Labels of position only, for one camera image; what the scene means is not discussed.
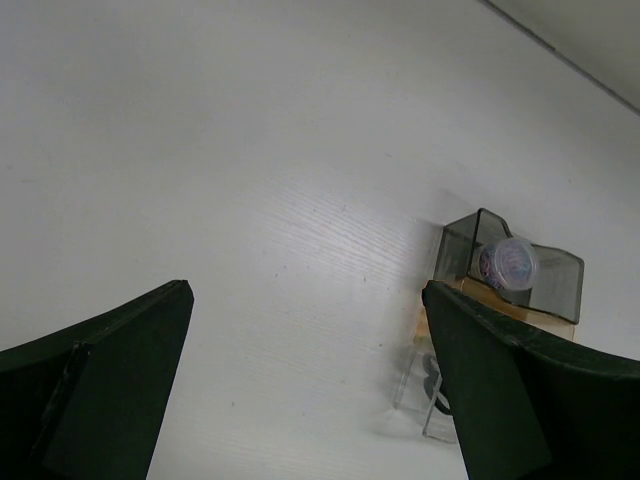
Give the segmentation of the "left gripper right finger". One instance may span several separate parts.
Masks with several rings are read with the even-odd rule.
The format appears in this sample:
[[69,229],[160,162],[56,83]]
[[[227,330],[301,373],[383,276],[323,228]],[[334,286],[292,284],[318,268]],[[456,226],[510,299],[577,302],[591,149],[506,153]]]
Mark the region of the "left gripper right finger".
[[469,478],[638,478],[638,361],[577,343],[436,358]]

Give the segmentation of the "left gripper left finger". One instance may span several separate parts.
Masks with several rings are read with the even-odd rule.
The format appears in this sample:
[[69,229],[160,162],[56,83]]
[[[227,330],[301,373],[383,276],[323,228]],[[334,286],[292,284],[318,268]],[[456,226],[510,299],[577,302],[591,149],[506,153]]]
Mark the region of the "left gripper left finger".
[[173,280],[2,351],[2,478],[146,478],[193,305]]

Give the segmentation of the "black handled scissors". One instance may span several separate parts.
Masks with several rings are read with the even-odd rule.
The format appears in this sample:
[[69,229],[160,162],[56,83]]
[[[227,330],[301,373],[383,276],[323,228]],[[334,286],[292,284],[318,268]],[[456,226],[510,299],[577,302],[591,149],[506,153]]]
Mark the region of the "black handled scissors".
[[425,353],[422,356],[421,365],[424,371],[423,390],[430,403],[434,404],[434,409],[439,413],[450,416],[450,402],[446,392],[444,380],[438,362],[434,355]]

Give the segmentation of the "small clear clip jar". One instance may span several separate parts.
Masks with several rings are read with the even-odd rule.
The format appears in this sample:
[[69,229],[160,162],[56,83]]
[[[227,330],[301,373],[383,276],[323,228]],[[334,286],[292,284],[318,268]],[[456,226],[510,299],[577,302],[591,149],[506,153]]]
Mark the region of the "small clear clip jar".
[[478,248],[470,271],[494,289],[526,291],[538,277],[539,257],[529,242],[506,238]]

